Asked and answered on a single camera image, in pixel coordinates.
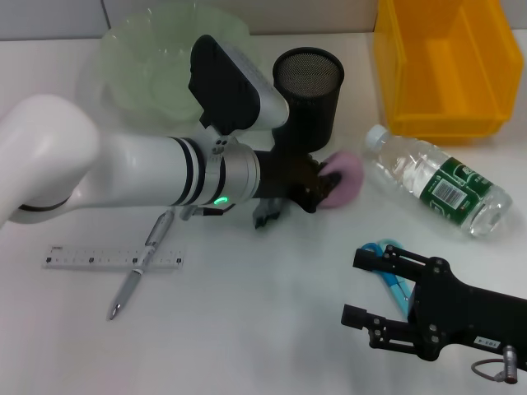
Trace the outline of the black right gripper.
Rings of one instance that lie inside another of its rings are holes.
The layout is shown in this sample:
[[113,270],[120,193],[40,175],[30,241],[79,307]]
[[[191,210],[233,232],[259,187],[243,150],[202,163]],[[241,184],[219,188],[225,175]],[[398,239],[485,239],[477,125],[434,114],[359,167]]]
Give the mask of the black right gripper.
[[341,324],[365,328],[371,348],[415,351],[419,358],[434,361],[452,344],[499,355],[511,346],[517,360],[526,361],[525,299],[465,284],[454,276],[446,260],[392,245],[380,256],[358,249],[353,266],[394,274],[416,285],[408,316],[412,325],[344,305]]

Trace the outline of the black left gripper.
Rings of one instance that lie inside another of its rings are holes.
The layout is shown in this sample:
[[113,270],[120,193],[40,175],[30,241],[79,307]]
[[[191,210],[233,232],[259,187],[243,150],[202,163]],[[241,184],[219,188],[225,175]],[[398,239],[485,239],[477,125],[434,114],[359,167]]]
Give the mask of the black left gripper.
[[310,154],[287,156],[271,151],[255,154],[260,173],[256,198],[285,198],[306,212],[316,212],[342,181],[338,172],[319,177],[328,163]]

